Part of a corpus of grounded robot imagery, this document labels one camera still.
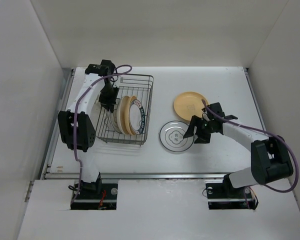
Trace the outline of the cream white plate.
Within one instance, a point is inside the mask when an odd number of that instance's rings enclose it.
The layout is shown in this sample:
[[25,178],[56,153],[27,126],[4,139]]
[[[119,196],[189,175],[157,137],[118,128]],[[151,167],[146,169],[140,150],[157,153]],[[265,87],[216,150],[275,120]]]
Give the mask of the cream white plate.
[[129,100],[129,96],[127,95],[123,96],[119,101],[119,104],[117,106],[117,111],[116,111],[116,120],[117,120],[119,130],[122,134],[125,135],[129,133],[125,124],[125,108],[128,100]]

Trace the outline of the white plate green outline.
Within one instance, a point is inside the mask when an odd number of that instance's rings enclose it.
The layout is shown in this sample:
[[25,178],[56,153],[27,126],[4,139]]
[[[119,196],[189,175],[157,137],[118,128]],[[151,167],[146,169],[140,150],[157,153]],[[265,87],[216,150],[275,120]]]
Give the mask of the white plate green outline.
[[169,121],[162,126],[159,140],[162,146],[173,153],[187,151],[194,144],[194,137],[184,138],[189,125],[182,121]]

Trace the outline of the yellow bear plate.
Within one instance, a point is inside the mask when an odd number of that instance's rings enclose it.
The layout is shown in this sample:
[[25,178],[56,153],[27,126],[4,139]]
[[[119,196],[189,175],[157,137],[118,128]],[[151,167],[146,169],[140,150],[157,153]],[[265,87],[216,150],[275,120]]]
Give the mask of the yellow bear plate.
[[203,108],[205,105],[209,105],[208,100],[200,93],[188,91],[179,94],[173,102],[173,108],[175,113],[183,120],[190,121],[192,116],[199,118],[203,115]]

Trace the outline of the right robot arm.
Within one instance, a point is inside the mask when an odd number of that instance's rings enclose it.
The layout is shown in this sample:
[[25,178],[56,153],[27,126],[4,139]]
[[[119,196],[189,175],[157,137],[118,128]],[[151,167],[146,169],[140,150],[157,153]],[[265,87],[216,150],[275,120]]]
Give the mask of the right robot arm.
[[294,190],[299,180],[297,158],[285,140],[269,131],[242,124],[234,115],[225,115],[221,104],[216,102],[205,104],[201,117],[191,117],[184,138],[197,136],[196,144],[208,144],[211,135],[219,133],[226,136],[250,152],[250,166],[229,173],[223,177],[222,193],[233,197],[240,189],[262,185],[294,176],[294,182],[288,193]]

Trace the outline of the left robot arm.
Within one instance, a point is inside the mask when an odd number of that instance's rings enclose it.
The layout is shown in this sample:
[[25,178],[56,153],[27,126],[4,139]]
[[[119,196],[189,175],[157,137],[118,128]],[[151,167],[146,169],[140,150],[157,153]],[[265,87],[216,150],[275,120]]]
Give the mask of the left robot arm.
[[103,59],[100,64],[89,64],[84,76],[88,79],[67,110],[58,113],[58,126],[61,141],[74,153],[74,159],[80,165],[79,181],[76,190],[85,192],[90,198],[97,198],[102,192],[102,180],[96,164],[79,151],[86,153],[96,139],[97,125],[92,121],[95,102],[108,112],[113,112],[118,96],[118,87],[114,87],[112,78],[117,73],[111,60]]

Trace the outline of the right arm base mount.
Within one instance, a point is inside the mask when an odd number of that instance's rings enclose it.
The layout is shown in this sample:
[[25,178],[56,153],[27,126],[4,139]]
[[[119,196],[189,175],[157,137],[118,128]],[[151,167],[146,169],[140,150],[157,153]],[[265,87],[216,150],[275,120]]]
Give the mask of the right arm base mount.
[[259,200],[249,187],[226,189],[222,182],[207,182],[202,191],[209,210],[256,210]]

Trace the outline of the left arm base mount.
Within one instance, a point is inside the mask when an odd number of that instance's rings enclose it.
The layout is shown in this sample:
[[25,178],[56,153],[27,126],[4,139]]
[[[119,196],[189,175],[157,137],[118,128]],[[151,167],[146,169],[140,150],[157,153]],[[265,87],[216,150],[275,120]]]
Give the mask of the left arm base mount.
[[68,186],[68,189],[72,191],[71,210],[105,211],[117,209],[117,183],[103,183],[100,179],[91,183],[81,181],[79,194],[75,198],[78,185],[78,183],[75,183]]

